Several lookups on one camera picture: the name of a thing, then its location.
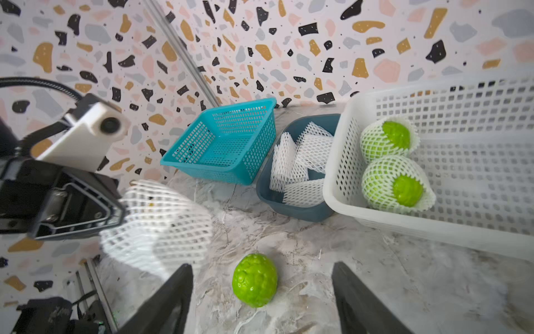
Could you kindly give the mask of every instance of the turquoise basket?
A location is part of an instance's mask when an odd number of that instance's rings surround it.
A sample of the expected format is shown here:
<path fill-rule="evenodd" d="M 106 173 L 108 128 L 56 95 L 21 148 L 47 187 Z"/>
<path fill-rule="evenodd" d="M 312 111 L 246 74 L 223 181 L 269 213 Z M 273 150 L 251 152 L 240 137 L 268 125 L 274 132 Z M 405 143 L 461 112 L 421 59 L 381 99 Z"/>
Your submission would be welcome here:
<path fill-rule="evenodd" d="M 187 175 L 251 184 L 276 137 L 275 98 L 204 111 L 161 158 Z"/>

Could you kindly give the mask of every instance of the gray marble countertop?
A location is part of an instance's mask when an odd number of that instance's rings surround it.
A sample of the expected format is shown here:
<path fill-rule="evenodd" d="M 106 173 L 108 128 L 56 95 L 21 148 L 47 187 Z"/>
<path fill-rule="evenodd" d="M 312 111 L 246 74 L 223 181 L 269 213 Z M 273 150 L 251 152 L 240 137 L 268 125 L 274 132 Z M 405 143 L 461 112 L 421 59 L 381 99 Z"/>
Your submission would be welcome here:
<path fill-rule="evenodd" d="M 278 136 L 293 120 L 341 106 L 277 109 Z M 195 274 L 186 333 L 339 333 L 331 273 L 345 262 L 414 333 L 534 333 L 534 264 L 371 229 L 334 214 L 310 223 L 275 213 L 250 186 L 178 172 L 169 186 L 206 206 L 214 237 Z M 278 289 L 253 309 L 232 292 L 234 268 L 260 252 Z M 119 326 L 163 283 L 104 257 L 98 267 Z"/>

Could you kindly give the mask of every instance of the gray bin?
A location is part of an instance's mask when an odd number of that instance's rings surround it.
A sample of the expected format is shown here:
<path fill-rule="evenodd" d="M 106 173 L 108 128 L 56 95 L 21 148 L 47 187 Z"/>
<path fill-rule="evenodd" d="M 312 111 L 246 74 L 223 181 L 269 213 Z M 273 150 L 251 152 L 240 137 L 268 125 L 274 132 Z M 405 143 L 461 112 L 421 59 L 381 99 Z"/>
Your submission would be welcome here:
<path fill-rule="evenodd" d="M 291 134 L 293 141 L 296 141 L 306 126 L 310 122 L 313 122 L 334 135 L 339 117 L 340 114 L 330 114 L 299 118 L 289 124 L 283 132 L 288 132 Z M 332 215 L 333 210 L 330 209 L 325 202 L 312 207 L 296 207 L 283 204 L 282 200 L 284 198 L 284 194 L 282 192 L 269 189 L 269 184 L 271 182 L 271 168 L 272 155 L 269 157 L 269 160 L 265 164 L 265 168 L 263 168 L 262 173 L 260 174 L 260 178 L 256 184 L 256 193 L 258 194 L 260 200 L 269 204 L 274 211 L 286 216 L 311 222 L 319 222 Z M 308 175 L 310 180 L 325 178 L 325 174 L 309 169 Z"/>

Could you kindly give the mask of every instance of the screw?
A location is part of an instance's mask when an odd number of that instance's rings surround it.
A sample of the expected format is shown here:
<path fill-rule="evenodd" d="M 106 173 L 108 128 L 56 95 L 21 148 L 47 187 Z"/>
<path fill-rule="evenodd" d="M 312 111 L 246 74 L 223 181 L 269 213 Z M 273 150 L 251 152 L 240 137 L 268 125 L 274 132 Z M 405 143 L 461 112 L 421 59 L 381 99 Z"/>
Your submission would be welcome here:
<path fill-rule="evenodd" d="M 59 197 L 64 197 L 64 198 L 65 198 L 65 197 L 67 197 L 68 194 L 67 194 L 66 191 L 56 191 L 56 192 L 54 193 L 54 195 L 59 196 Z"/>
<path fill-rule="evenodd" d="M 58 215 L 56 214 L 51 214 L 49 215 L 48 217 L 46 217 L 46 219 L 44 220 L 45 222 L 54 222 L 58 219 Z"/>

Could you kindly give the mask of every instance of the foam net sleeve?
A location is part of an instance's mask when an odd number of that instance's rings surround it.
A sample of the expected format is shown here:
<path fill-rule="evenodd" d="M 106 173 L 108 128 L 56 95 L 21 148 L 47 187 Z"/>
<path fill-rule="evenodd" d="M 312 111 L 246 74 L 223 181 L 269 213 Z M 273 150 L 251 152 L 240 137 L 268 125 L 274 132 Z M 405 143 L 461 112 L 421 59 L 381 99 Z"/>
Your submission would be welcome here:
<path fill-rule="evenodd" d="M 321 204 L 324 178 L 288 184 L 282 203 L 296 207 L 312 207 Z"/>
<path fill-rule="evenodd" d="M 396 122 L 404 125 L 410 131 L 410 148 L 402 149 L 395 147 L 392 142 L 382 130 L 382 125 L 386 121 Z M 410 153 L 415 151 L 419 146 L 420 138 L 417 132 L 417 127 L 406 117 L 403 116 L 389 116 L 378 120 L 367 126 L 360 137 L 360 149 L 365 158 L 365 161 L 370 164 L 373 160 L 388 156 L 397 155 L 407 157 Z"/>
<path fill-rule="evenodd" d="M 128 188 L 121 202 L 124 224 L 100 232 L 104 252 L 163 279 L 184 263 L 200 267 L 213 235 L 206 208 L 148 180 Z"/>
<path fill-rule="evenodd" d="M 324 173 L 333 141 L 334 137 L 304 135 L 295 163 L 316 172 Z"/>
<path fill-rule="evenodd" d="M 326 136 L 326 137 L 333 137 L 332 134 L 328 131 L 326 131 L 324 128 L 318 126 L 317 124 L 310 122 L 302 131 L 302 133 L 297 138 L 297 146 L 300 146 L 302 144 L 302 141 L 304 140 L 305 135 L 316 135 L 316 136 Z"/>
<path fill-rule="evenodd" d="M 297 147 L 291 135 L 282 133 L 280 144 L 274 147 L 269 186 L 271 190 L 284 192 L 286 184 L 308 180 L 308 170 L 294 163 L 296 154 Z"/>
<path fill-rule="evenodd" d="M 393 193 L 393 184 L 401 175 L 412 177 L 423 186 L 423 195 L 413 207 L 399 204 Z M 402 156 L 385 156 L 370 163 L 362 177 L 362 193 L 373 208 L 394 213 L 426 211 L 436 202 L 425 172 Z"/>

